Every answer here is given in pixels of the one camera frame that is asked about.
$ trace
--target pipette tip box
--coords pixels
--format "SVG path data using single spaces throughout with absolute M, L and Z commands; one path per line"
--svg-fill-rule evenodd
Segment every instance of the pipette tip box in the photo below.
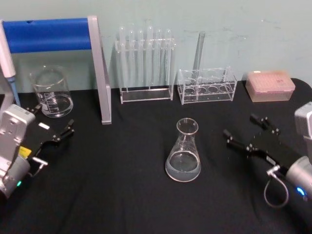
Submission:
M 246 89 L 253 102 L 288 101 L 295 84 L 284 71 L 254 71 L 248 73 Z

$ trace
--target light green wall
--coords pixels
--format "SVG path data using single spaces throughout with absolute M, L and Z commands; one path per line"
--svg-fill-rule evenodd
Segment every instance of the light green wall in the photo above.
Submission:
M 120 25 L 152 23 L 171 28 L 177 42 L 175 69 L 192 69 L 199 31 L 206 31 L 202 68 L 230 65 L 238 79 L 251 70 L 289 71 L 310 85 L 312 64 L 311 3 L 307 0 L 10 0 L 0 17 L 9 20 L 78 18 L 97 15 L 105 57 L 110 65 Z M 92 88 L 90 53 L 14 55 L 18 90 L 35 65 L 64 63 L 70 89 Z M 110 77 L 116 87 L 115 77 Z

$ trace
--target erlenmeyer flask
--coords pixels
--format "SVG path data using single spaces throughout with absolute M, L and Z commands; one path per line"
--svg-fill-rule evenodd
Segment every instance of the erlenmeyer flask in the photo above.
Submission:
M 179 137 L 166 160 L 165 169 L 172 179 L 189 182 L 199 175 L 201 169 L 195 145 L 198 124 L 191 118 L 182 118 L 177 122 L 176 128 L 179 130 Z

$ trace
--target glass beaker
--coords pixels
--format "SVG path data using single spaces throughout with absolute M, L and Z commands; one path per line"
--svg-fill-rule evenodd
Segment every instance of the glass beaker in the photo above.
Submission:
M 42 105 L 42 113 L 58 118 L 71 112 L 74 105 L 62 67 L 43 66 L 31 73 L 29 78 Z

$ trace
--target blue handle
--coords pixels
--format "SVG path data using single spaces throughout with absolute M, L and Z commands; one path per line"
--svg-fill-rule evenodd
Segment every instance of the blue handle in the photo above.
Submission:
M 3 22 L 11 53 L 91 50 L 88 19 Z

